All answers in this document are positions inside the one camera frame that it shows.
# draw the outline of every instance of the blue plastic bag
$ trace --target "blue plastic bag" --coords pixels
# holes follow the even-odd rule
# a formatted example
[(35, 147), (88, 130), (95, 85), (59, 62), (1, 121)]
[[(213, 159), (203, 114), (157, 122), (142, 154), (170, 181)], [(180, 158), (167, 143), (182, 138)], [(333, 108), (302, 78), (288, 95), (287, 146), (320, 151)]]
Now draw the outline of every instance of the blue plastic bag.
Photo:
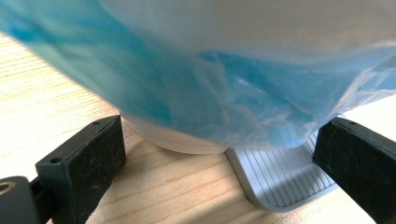
[(276, 149), (395, 94), (395, 9), (385, 0), (3, 0), (0, 30), (137, 118)]

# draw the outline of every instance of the wooden table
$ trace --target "wooden table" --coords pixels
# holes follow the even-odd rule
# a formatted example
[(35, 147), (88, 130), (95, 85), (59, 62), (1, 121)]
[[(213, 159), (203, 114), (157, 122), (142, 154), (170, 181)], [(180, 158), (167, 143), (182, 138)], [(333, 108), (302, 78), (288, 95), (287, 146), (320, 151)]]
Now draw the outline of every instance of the wooden table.
[[(36, 161), (88, 123), (117, 114), (4, 35), (0, 98), (1, 178), (33, 179)], [(395, 102), (386, 105), (394, 109)], [(370, 108), (366, 115), (372, 117), (376, 106)], [(394, 122), (384, 116), (371, 121), (372, 128)], [(340, 189), (290, 213), (259, 210), (247, 200), (224, 154), (176, 153), (151, 144), (125, 122), (123, 129), (127, 163), (88, 223), (374, 223)]]

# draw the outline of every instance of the plastic bag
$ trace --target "plastic bag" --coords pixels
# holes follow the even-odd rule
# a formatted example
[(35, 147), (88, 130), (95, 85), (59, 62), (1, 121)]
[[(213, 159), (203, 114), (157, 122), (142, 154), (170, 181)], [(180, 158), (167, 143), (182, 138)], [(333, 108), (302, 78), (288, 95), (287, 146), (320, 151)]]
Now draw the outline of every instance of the plastic bag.
[(396, 92), (394, 1), (3, 0), (0, 30), (120, 110), (228, 147), (297, 147)]

